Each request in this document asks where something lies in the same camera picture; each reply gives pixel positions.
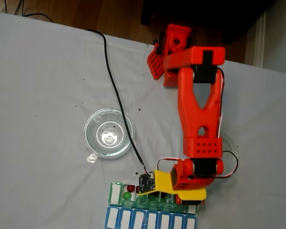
cable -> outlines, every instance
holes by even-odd
[[[6,0],[4,0],[5,2],[5,12],[7,13],[7,6],[6,6]],[[44,16],[46,17],[47,19],[50,20],[50,22],[54,23],[54,21],[46,14],[44,13],[30,13],[30,14],[24,14],[24,0],[20,0],[19,3],[18,3],[18,6],[16,8],[16,11],[15,11],[15,15],[18,15],[18,12],[19,12],[19,9],[20,9],[20,6],[22,4],[22,9],[21,9],[21,15],[22,17],[30,17],[30,16],[35,16],[35,15],[41,15],[41,16]]]
[[[159,158],[158,161],[157,161],[157,166],[156,166],[156,168],[157,168],[157,170],[159,170],[159,162],[160,162],[161,160],[178,161],[179,159],[180,159],[180,158],[178,158],[178,157],[161,157],[161,158]]]
[[[23,17],[24,14],[23,14],[23,8],[24,8],[24,0],[22,0],[22,10],[21,10],[21,16]]]
[[[41,15],[41,16],[44,16],[46,17],[47,19],[50,20],[50,22],[54,23],[54,21],[46,14],[44,13],[30,13],[30,14],[25,14],[24,17],[30,17],[30,16],[34,16],[34,15]]]
[[[235,167],[234,167],[234,169],[230,173],[228,173],[227,175],[223,175],[223,176],[193,175],[192,178],[216,178],[216,179],[218,178],[218,179],[222,179],[222,178],[228,178],[228,177],[232,176],[235,173],[235,171],[237,170],[237,168],[238,168],[238,159],[237,159],[237,156],[234,153],[232,153],[231,151],[229,151],[229,150],[223,151],[223,153],[225,153],[225,152],[228,152],[228,153],[232,154],[235,157],[235,159],[236,159]],[[177,161],[179,159],[180,158],[177,158],[177,157],[162,157],[162,158],[159,158],[158,161],[157,161],[157,166],[156,166],[157,170],[159,170],[159,162],[160,162],[160,160]]]
[[[5,4],[5,13],[8,13],[8,7],[6,6],[6,0],[4,0],[4,4]]]
[[[118,102],[119,102],[119,105],[120,105],[120,109],[121,109],[121,113],[122,113],[122,116],[123,116],[123,120],[124,120],[124,123],[125,123],[125,127],[126,127],[126,131],[127,131],[127,135],[129,137],[129,140],[130,140],[130,143],[132,144],[133,146],[133,149],[135,151],[135,154],[137,155],[140,163],[142,164],[144,170],[146,173],[149,174],[149,172],[147,171],[146,167],[145,167],[145,164],[137,150],[137,148],[135,147],[134,145],[134,142],[132,140],[132,137],[131,137],[131,134],[130,134],[130,131],[129,131],[129,128],[128,128],[128,124],[127,124],[127,121],[126,121],[126,117],[125,117],[125,114],[124,114],[124,109],[123,109],[123,106],[122,106],[122,102],[121,102],[121,99],[120,99],[120,96],[119,96],[119,92],[118,92],[118,89],[116,88],[115,86],[115,83],[114,83],[114,80],[113,80],[113,77],[112,77],[112,74],[111,74],[111,71],[110,71],[110,67],[109,67],[109,63],[108,63],[108,57],[107,57],[107,42],[106,42],[106,38],[104,36],[104,34],[102,34],[101,32],[98,32],[96,30],[87,30],[87,31],[90,31],[90,32],[94,32],[94,33],[97,33],[98,35],[101,35],[104,39],[104,52],[105,52],[105,60],[106,60],[106,65],[107,65],[107,70],[108,70],[108,73],[109,73],[109,76],[110,76],[110,79],[111,79],[111,83],[113,85],[113,88],[114,88],[114,91],[115,91],[115,94],[116,94],[116,97],[118,99]]]
[[[196,178],[216,178],[216,179],[223,179],[223,178],[228,178],[228,177],[232,176],[232,175],[236,172],[236,170],[237,170],[237,168],[238,168],[238,159],[237,159],[237,156],[236,156],[234,153],[232,153],[230,150],[225,150],[225,151],[223,151],[223,153],[225,153],[225,152],[228,152],[228,153],[232,154],[232,155],[234,156],[234,158],[236,159],[235,167],[234,167],[234,169],[233,169],[230,173],[228,173],[227,175],[223,175],[223,176],[209,176],[209,175],[203,176],[203,175],[197,175],[197,176],[193,176],[193,178],[196,177]]]
[[[20,9],[21,3],[22,3],[22,0],[19,1],[18,6],[17,6],[17,8],[16,8],[16,11],[15,11],[14,15],[18,15],[18,11],[19,11],[19,9]]]
[[[223,75],[223,83],[221,88],[221,98],[220,98],[220,117],[219,117],[219,125],[217,129],[217,137],[220,136],[220,126],[221,126],[221,120],[223,116],[223,110],[222,110],[222,104],[223,104],[223,93],[224,93],[224,86],[225,86],[225,74],[224,71],[221,68],[218,68],[221,71],[221,74]]]

red bracket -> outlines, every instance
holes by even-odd
[[[164,57],[171,54],[180,52],[185,49],[188,36],[191,34],[191,29],[185,26],[170,24],[165,32],[164,43],[154,45],[153,51],[147,58],[147,64],[153,79],[158,80],[164,73],[163,60]],[[172,87],[177,86],[178,73],[171,74],[165,73],[164,86]]]

colored ball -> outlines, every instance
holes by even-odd
[[[154,195],[148,194],[148,198],[149,198],[150,201],[156,200],[156,197]]]
[[[134,189],[135,189],[134,185],[128,185],[127,186],[127,191],[129,191],[129,192],[133,192]]]
[[[123,195],[123,198],[125,200],[131,200],[132,199],[132,195],[130,194],[130,192],[125,192]]]

wooden floor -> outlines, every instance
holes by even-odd
[[[13,14],[19,0],[6,0],[8,13]],[[140,23],[143,0],[25,0],[24,12],[45,13],[55,23],[80,29],[96,29],[104,34],[151,44],[165,31],[169,23],[187,25],[192,28],[192,45],[223,45],[221,31],[203,26],[189,25],[170,18],[154,15],[150,25]],[[0,11],[5,12],[4,0],[0,0]],[[46,21],[43,16],[36,16]],[[226,59],[244,63],[245,35],[226,48]]]

glass bowl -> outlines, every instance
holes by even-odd
[[[134,141],[133,122],[127,115],[125,117]],[[88,149],[98,157],[119,157],[131,147],[122,113],[115,109],[105,108],[91,115],[84,133]]]

